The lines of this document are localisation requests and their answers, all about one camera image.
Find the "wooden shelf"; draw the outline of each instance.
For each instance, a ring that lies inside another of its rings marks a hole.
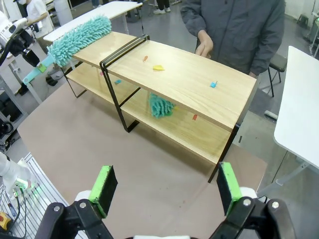
[[[133,36],[112,32],[74,55],[99,68],[99,63]],[[153,70],[162,65],[164,71]],[[108,67],[109,73],[183,106],[229,132],[236,125],[256,79],[190,52],[146,41]]]
[[[85,63],[67,75],[67,78],[82,85],[94,94],[113,103],[101,70]],[[137,87],[122,80],[115,85],[117,77],[110,76],[114,91],[119,102],[129,96]],[[210,161],[213,164],[218,159],[230,136],[230,132],[218,127],[207,120],[197,117],[193,120],[194,113],[177,106],[173,114],[157,119],[152,117],[149,105],[149,92],[140,89],[122,107],[122,111],[149,126],[155,131],[178,143],[185,149]]]

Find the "white tabletop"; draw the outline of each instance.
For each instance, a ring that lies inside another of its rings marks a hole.
[[[63,26],[51,32],[50,34],[47,34],[44,37],[44,40],[53,42],[56,39],[62,37],[65,33],[76,28],[78,25],[87,22],[95,16],[104,15],[107,16],[109,19],[112,19],[141,5],[142,3],[137,3],[133,1],[112,1],[108,4],[105,4],[101,7],[98,7],[92,11],[89,11],[79,16],[78,18],[68,22],[67,24],[64,24]]]
[[[289,46],[275,141],[319,168],[319,61]]]

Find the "metal grate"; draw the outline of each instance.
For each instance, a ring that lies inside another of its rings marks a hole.
[[[56,190],[47,176],[44,174],[40,166],[37,164],[33,156],[29,153],[24,160],[31,172],[35,175],[38,184],[25,195],[25,201],[21,200],[20,202],[20,216],[17,219],[14,227],[12,229],[12,234],[15,237],[23,237],[25,228],[24,228],[24,216],[25,216],[25,203],[26,203],[26,237],[27,239],[35,238],[36,232],[39,228],[40,222],[43,218],[44,212],[47,206],[53,202],[60,202],[66,206],[69,204],[61,196],[61,194]],[[1,211],[7,213],[12,218],[12,214],[8,207],[8,203],[12,203],[17,212],[16,201],[11,201],[5,192],[3,192],[3,185],[0,187],[1,196],[0,196],[0,206]],[[76,239],[87,239],[86,234],[81,231],[78,233]]]

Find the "face mask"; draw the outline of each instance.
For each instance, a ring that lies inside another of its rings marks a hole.
[[[24,5],[24,4],[26,4],[26,0],[19,0],[18,3],[21,5]]]

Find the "black stool seat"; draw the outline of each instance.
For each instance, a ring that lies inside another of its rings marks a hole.
[[[274,57],[271,58],[269,67],[279,72],[285,72],[287,68],[287,58],[276,53]]]

